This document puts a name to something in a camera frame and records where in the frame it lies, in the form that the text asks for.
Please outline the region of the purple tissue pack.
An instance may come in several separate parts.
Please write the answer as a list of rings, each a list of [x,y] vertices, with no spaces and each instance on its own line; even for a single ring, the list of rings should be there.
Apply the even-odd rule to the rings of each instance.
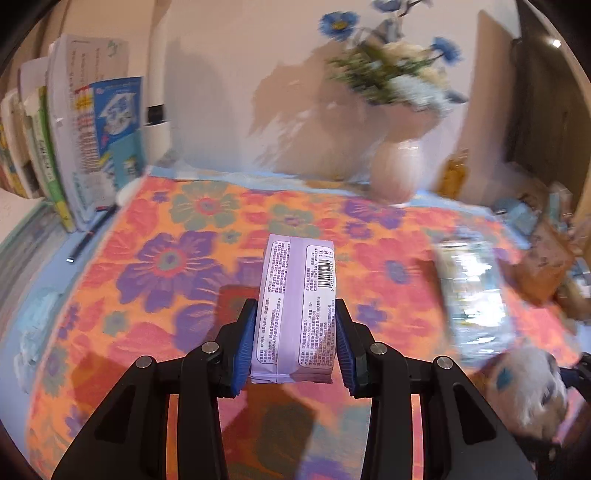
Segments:
[[[253,337],[252,383],[332,381],[335,293],[334,243],[269,236]]]

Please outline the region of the cotton swab packet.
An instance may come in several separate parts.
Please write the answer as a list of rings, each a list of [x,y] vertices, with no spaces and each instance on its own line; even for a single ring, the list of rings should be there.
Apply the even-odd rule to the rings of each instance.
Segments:
[[[492,245],[462,226],[433,250],[454,347],[464,365],[481,367],[516,340]]]

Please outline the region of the blue plush bunny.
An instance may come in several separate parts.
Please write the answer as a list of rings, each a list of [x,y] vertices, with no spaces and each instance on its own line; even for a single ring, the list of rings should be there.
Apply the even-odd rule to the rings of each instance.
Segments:
[[[487,374],[485,398],[514,435],[552,440],[568,413],[555,357],[536,346],[512,348]]]

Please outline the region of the floral orange tablecloth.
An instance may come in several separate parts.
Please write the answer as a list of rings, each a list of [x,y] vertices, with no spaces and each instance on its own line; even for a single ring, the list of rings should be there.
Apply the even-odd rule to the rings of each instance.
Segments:
[[[338,297],[404,355],[455,359],[432,241],[466,226],[497,259],[520,251],[489,215],[360,197],[148,177],[114,221],[57,320],[37,375],[26,445],[51,474],[104,396],[142,355],[184,356],[259,296],[269,234],[335,244]],[[331,385],[247,386],[219,412],[231,479],[359,479],[370,402]]]

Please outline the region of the stack of books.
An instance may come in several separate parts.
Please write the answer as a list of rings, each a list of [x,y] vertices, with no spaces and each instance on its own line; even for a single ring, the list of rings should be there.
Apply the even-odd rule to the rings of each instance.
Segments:
[[[48,55],[24,62],[1,102],[6,163],[25,195],[43,194],[67,232],[85,233],[113,204],[93,173],[98,154],[92,120],[94,82],[131,77],[129,45],[117,38],[61,35]]]

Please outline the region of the amber glass bottle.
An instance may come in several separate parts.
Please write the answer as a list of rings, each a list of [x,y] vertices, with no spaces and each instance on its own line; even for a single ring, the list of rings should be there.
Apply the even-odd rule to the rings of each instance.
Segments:
[[[457,200],[468,177],[469,150],[462,149],[452,154],[446,161],[437,194],[440,197]]]

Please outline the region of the blue white artificial flowers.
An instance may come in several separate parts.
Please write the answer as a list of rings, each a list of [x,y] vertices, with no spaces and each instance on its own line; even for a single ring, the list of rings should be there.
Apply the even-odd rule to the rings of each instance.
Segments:
[[[447,116],[468,97],[454,90],[446,66],[462,60],[453,41],[436,37],[428,46],[405,39],[405,18],[418,1],[374,1],[372,7],[385,16],[374,29],[360,25],[353,11],[322,16],[318,30],[344,44],[342,53],[327,60],[329,77],[355,92],[370,105],[404,104],[417,112]]]

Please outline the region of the black pen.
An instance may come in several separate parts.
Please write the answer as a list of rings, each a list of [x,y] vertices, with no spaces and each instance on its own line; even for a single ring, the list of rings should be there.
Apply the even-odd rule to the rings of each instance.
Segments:
[[[118,209],[118,205],[113,204],[104,212],[104,214],[85,233],[82,240],[70,252],[70,255],[66,258],[66,262],[68,264],[74,264],[78,260],[78,258],[84,253],[87,246],[92,242],[94,237],[102,230],[102,228],[114,216]]]

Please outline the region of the white ribbed vase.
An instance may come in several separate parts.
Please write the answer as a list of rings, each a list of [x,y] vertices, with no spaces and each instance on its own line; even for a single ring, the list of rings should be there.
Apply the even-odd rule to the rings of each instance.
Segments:
[[[417,111],[405,104],[380,107],[386,135],[370,164],[370,196],[387,204],[408,202],[423,178],[422,138],[439,123],[431,109]]]

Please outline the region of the white desk lamp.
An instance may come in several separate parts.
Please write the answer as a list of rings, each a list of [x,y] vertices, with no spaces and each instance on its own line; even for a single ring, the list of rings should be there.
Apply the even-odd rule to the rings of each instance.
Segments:
[[[156,1],[149,35],[145,75],[146,123],[143,140],[148,164],[157,163],[171,145],[164,90],[169,8],[171,1]]]

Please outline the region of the blue cover book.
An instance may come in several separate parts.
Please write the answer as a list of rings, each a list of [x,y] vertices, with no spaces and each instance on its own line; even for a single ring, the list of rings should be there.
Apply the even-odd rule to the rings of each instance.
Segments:
[[[143,173],[142,80],[124,77],[90,85],[98,154],[98,171],[93,173],[93,179],[106,203]]]

